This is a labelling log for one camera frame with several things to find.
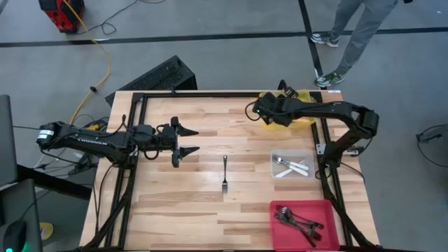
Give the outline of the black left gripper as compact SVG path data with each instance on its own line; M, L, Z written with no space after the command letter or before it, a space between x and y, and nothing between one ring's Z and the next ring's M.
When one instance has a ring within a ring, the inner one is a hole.
M173 167L178 168L181 158L200 149L198 146L179 147L178 135L189 137L198 135L199 132L181 126L177 117L171 118L170 124L161 127L160 132L150 125L131 127L132 143L148 160L155 160L162 151L171 151L171 163Z

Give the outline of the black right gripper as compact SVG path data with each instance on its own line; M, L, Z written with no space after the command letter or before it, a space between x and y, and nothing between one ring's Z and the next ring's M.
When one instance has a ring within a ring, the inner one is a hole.
M297 91L291 87L261 92L258 98L251 102L251 112L256 114L252 121L262 120L266 125L275 123L287 127L294 120L307 117L300 113L313 105L314 103L300 101Z

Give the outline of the yellow plastic bin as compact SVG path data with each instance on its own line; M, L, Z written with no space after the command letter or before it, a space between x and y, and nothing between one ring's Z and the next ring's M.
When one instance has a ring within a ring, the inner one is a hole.
M299 99L302 102L312 103L314 101L311 98L311 95L310 95L308 90L297 90L297 93L298 93L297 99ZM302 117L302 118L312 119L312 120L314 120L313 123L316 122L315 118L310 118L310 117ZM310 123L310 124L307 124L307 123L305 123L305 124L303 124L303 123L296 123L295 120L294 120L289 126L285 127L283 125L278 125L278 124L275 124L275 123L271 123L269 125L266 125L264 122L262 122L262 128L265 129L265 130L271 130L271 131L273 131L273 130L284 130L286 128L292 129L292 130L301 130L301 129L304 129L304 128L310 126L313 123Z

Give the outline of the clear plastic bin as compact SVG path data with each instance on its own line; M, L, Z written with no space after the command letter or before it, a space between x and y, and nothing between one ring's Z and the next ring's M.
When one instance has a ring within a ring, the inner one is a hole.
M296 172L292 172L283 178L275 176L286 170L284 166L280 166L272 160L273 155L278 155L285 160L306 165L309 168L309 175L302 176ZM315 175L315 163L313 153L309 150L293 150L293 149L276 149L271 152L271 174L274 179L278 180L302 180L313 179Z

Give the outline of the black perforated metal box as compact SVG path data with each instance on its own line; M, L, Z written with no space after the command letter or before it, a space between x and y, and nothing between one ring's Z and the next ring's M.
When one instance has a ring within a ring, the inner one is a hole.
M194 72L175 55L118 89L147 90L197 90L197 81Z

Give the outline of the red plastic bin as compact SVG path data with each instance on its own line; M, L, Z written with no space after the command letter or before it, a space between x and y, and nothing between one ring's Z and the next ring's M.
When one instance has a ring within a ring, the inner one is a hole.
M304 235L293 227L284 225L274 217L280 212L280 207L288 207L294 214L323 224L325 227L316 229L322 235L321 241L312 239L316 244L313 248ZM288 200L269 203L269 221L273 249L280 252L294 251L336 251L340 248L337 235L333 207L328 200Z

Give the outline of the person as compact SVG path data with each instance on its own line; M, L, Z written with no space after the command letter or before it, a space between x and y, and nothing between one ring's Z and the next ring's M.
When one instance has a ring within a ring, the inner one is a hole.
M336 48L339 45L339 38L342 32L354 13L361 6L364 6L364 10L351 33L351 38L336 69L319 76L314 83L320 88L341 83L349 70L361 58L370 40L397 4L398 0L340 0L335 12L332 29L327 32L313 33L310 36L310 40L313 43Z

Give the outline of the black base beam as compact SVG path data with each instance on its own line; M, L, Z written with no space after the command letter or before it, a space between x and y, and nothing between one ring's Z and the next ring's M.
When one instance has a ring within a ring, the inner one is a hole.
M17 181L32 179L34 184L46 190L55 191L63 195L77 197L82 200L89 200L92 190L84 185L66 181L62 178L50 176L20 164L17 165Z

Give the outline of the yellow round object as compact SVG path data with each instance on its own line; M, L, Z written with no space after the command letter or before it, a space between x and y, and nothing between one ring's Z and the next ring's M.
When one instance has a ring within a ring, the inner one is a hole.
M54 232L54 226L52 223L40 222L39 223L40 232L41 232L41 240L45 241L51 238Z

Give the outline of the dark grey side desk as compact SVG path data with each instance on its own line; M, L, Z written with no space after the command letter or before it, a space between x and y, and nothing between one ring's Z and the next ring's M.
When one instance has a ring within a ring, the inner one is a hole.
M34 181L31 179L0 191L0 252L4 252L3 238L7 225L17 220L24 221L27 225L22 252L43 252L36 204Z

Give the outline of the red black equipment case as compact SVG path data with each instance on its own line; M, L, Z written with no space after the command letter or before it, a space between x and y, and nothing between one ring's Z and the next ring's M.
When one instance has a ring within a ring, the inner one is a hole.
M75 34L78 31L81 23L74 13L82 18L84 0L38 0L38 3L60 32Z

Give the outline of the dark grey monitor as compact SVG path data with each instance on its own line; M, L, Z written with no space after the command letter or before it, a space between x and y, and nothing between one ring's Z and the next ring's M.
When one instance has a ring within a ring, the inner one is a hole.
M17 158L10 97L0 94L0 187L17 180Z

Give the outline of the black computer mouse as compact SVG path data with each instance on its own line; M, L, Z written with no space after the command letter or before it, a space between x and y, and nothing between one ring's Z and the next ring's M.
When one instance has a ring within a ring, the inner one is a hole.
M4 252L22 252L26 242L27 225L23 220L16 220L7 225L3 235Z

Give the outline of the black aluminium table frame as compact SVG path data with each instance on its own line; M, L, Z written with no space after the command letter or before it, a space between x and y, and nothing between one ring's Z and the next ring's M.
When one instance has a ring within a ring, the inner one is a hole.
M159 125L178 117L198 135L180 138L198 146L178 168L170 154L139 158L123 239L126 250L270 250L269 205L274 200L320 200L319 180L276 180L270 155L275 149L314 151L317 143L340 138L338 120L316 121L304 129L263 129L252 121L256 92L149 92L139 98L118 92L110 130L126 115L132 123ZM222 192L227 156L226 194Z

